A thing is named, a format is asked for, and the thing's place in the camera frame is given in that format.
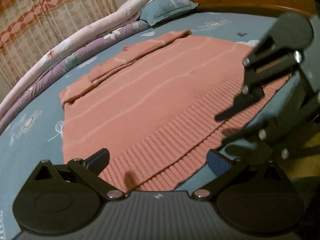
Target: patterned curtain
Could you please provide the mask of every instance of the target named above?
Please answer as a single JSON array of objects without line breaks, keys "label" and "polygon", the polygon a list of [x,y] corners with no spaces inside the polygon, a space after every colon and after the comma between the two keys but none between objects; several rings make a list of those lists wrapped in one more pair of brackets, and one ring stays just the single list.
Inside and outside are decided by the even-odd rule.
[{"label": "patterned curtain", "polygon": [[13,87],[50,49],[115,11],[114,0],[0,0],[0,75]]}]

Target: blue pillow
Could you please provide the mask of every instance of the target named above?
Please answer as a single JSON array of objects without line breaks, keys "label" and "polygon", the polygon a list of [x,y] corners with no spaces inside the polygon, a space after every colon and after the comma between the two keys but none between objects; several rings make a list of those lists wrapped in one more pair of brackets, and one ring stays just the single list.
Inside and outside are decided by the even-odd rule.
[{"label": "blue pillow", "polygon": [[196,8],[189,0],[154,0],[143,8],[140,19],[153,26],[164,20],[172,20]]}]

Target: metal screw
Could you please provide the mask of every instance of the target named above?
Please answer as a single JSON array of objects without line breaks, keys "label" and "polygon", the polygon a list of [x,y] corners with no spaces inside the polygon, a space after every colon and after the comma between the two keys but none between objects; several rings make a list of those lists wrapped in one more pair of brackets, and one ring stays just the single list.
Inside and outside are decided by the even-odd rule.
[{"label": "metal screw", "polygon": [[198,198],[209,197],[210,191],[206,189],[198,189],[194,192],[194,195]]},{"label": "metal screw", "polygon": [[294,59],[296,60],[297,63],[300,63],[302,61],[302,57],[301,57],[300,52],[298,52],[298,51],[294,52]]},{"label": "metal screw", "polygon": [[287,159],[288,157],[289,157],[289,151],[287,150],[287,149],[283,149],[282,151],[281,151],[281,157],[282,157],[282,159]]},{"label": "metal screw", "polygon": [[242,88],[242,93],[243,93],[244,95],[249,94],[249,88],[248,88],[248,86],[244,86],[244,87]]},{"label": "metal screw", "polygon": [[123,196],[123,192],[118,190],[118,189],[114,189],[114,190],[108,191],[107,196],[109,198],[116,199],[116,198],[122,197]]},{"label": "metal screw", "polygon": [[247,66],[249,63],[250,63],[250,61],[249,61],[248,58],[245,58],[245,59],[242,61],[243,66]]},{"label": "metal screw", "polygon": [[265,131],[264,129],[261,129],[261,130],[259,131],[259,138],[260,138],[260,140],[262,140],[262,141],[267,138],[267,134],[266,134],[266,131]]}]

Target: purple blanket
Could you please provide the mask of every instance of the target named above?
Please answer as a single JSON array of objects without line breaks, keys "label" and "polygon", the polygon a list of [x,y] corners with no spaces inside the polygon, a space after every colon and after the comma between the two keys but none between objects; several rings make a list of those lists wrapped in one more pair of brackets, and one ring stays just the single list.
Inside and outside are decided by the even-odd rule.
[{"label": "purple blanket", "polygon": [[4,114],[0,120],[0,134],[8,126],[8,124],[38,95],[44,92],[48,87],[62,78],[71,69],[85,62],[91,57],[111,47],[112,45],[122,41],[132,35],[140,33],[150,28],[150,25],[144,21],[135,21],[121,27],[106,36],[97,38],[86,46],[78,49],[70,56],[62,60],[58,65],[46,73],[42,78],[37,80],[31,90],[27,90],[13,104],[13,106]]}]

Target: blue bedsheet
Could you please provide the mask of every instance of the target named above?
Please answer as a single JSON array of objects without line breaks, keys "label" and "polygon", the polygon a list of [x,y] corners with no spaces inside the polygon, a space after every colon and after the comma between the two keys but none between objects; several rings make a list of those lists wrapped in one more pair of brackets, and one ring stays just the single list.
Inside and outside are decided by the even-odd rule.
[{"label": "blue bedsheet", "polygon": [[[165,23],[138,33],[87,61],[67,73],[44,93],[33,100],[0,135],[0,219],[1,213],[6,239],[11,239],[19,228],[12,214],[12,203],[31,171],[42,159],[53,164],[63,163],[62,126],[64,111],[58,94],[93,67],[118,54],[123,46],[145,41],[173,30],[192,30],[193,35],[202,35],[234,42],[256,43],[275,18],[230,13],[199,13]],[[265,107],[257,118],[272,114],[297,81],[292,79]],[[215,178],[205,166],[178,190],[193,191]]]}]

